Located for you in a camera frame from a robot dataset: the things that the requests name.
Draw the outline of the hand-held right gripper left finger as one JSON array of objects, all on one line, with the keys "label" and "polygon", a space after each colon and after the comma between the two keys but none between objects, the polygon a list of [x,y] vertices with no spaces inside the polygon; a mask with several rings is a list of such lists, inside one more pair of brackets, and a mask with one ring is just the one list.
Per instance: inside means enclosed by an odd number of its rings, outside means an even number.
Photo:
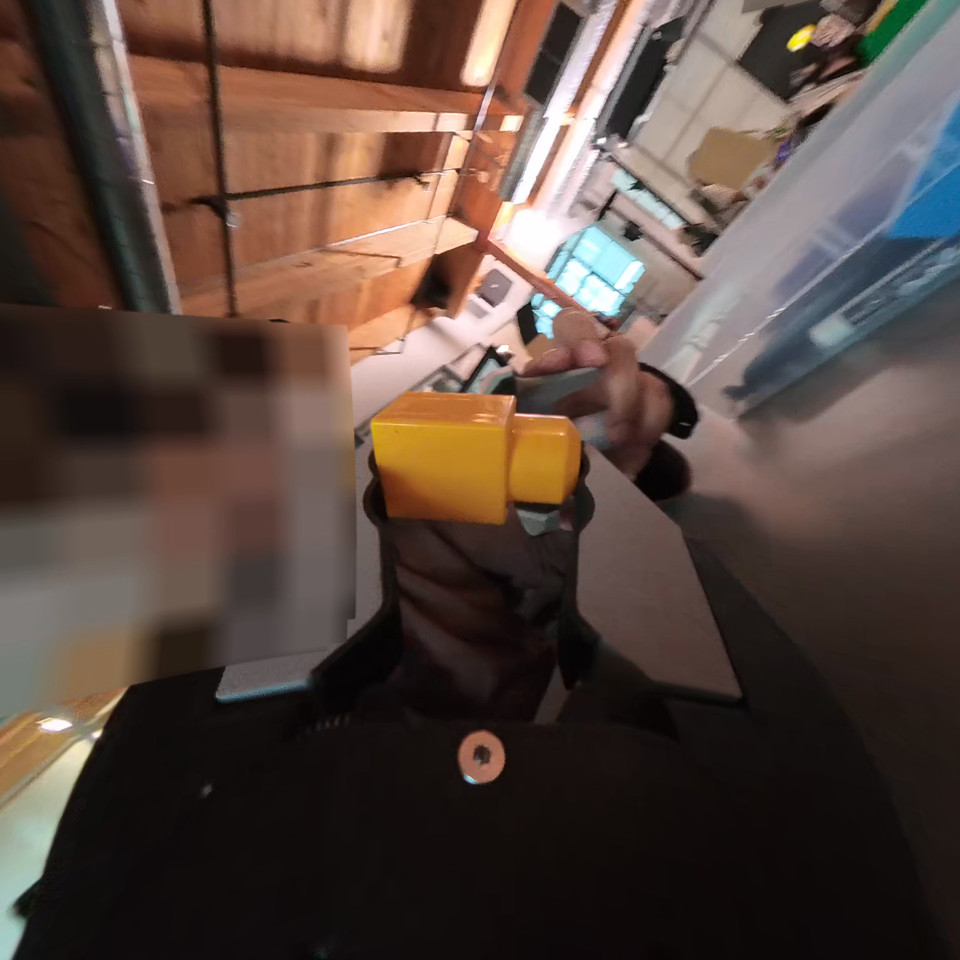
[{"label": "hand-held right gripper left finger", "polygon": [[355,448],[354,614],[345,638],[318,653],[288,654],[227,666],[216,699],[240,702],[298,690],[326,690],[334,702],[352,702],[366,685],[393,670],[402,651],[399,587],[373,445]]}]

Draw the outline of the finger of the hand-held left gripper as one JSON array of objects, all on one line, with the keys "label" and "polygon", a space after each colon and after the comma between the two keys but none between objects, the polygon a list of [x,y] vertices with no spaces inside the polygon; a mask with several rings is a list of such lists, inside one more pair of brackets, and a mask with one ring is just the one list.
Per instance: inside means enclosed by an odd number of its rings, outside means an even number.
[{"label": "finger of the hand-held left gripper", "polygon": [[522,502],[515,505],[517,519],[529,537],[541,537],[557,532],[572,532],[575,529],[575,500],[563,503]]},{"label": "finger of the hand-held left gripper", "polygon": [[591,388],[603,374],[601,367],[581,367],[541,376],[518,376],[515,379],[516,412],[555,416],[560,403]]}]

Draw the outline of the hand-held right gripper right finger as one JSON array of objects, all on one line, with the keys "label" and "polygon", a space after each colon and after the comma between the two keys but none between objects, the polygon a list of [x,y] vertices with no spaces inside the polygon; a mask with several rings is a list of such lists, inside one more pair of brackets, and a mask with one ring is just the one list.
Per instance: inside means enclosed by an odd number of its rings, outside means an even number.
[{"label": "hand-held right gripper right finger", "polygon": [[568,687],[601,665],[668,695],[739,702],[742,690],[680,528],[601,453],[584,453],[558,615]]}]

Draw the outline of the yellow toy block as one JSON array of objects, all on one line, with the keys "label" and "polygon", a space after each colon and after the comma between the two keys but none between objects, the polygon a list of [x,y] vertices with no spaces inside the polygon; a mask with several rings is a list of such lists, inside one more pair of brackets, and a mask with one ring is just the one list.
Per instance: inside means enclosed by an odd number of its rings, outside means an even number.
[{"label": "yellow toy block", "polygon": [[394,520],[502,525],[511,507],[561,507],[581,475],[574,423],[509,394],[410,391],[369,426]]}]

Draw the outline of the clear plastic bin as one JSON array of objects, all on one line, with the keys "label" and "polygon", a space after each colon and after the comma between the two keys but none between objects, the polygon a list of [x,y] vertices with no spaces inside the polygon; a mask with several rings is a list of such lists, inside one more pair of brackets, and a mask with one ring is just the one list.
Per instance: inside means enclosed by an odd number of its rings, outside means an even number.
[{"label": "clear plastic bin", "polygon": [[776,199],[644,349],[745,415],[958,278],[958,234],[885,235],[917,181],[959,165],[958,21],[943,24]]}]

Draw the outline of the bright paned window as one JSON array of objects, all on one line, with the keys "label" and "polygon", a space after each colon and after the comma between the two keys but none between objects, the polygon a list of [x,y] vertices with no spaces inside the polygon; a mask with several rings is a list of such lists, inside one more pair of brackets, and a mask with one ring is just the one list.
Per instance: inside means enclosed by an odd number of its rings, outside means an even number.
[{"label": "bright paned window", "polygon": [[646,264],[620,237],[593,224],[567,238],[544,271],[579,306],[612,323],[631,311],[628,300]]}]

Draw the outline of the cardboard box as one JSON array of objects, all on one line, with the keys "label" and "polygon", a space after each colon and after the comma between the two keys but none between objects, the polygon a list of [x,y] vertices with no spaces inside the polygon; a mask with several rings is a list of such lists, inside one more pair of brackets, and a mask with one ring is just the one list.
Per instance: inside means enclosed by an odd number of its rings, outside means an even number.
[{"label": "cardboard box", "polygon": [[712,126],[688,157],[688,177],[697,185],[741,191],[774,160],[780,143],[766,133]]}]

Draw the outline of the blue foam block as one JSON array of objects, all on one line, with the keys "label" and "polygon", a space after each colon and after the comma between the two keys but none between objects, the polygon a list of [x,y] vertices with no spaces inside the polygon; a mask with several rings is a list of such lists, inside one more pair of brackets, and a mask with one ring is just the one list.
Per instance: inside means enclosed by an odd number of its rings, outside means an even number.
[{"label": "blue foam block", "polygon": [[936,241],[959,233],[959,166],[935,173],[928,168],[885,235],[891,239]]}]

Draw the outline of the green plastic bin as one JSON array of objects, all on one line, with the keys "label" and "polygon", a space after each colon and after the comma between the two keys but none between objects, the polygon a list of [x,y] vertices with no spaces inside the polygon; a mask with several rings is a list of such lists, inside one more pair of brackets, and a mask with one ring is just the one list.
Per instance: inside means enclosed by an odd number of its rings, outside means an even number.
[{"label": "green plastic bin", "polygon": [[928,1],[880,1],[861,25],[854,53],[860,66],[870,66],[906,29]]}]

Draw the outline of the grey ceiling pipe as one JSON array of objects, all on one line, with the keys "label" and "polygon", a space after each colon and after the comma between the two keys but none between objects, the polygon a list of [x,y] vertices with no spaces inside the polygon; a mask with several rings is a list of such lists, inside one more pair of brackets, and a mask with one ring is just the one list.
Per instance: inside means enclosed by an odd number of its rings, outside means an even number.
[{"label": "grey ceiling pipe", "polygon": [[118,2],[27,1],[21,6],[124,306],[180,314]]}]

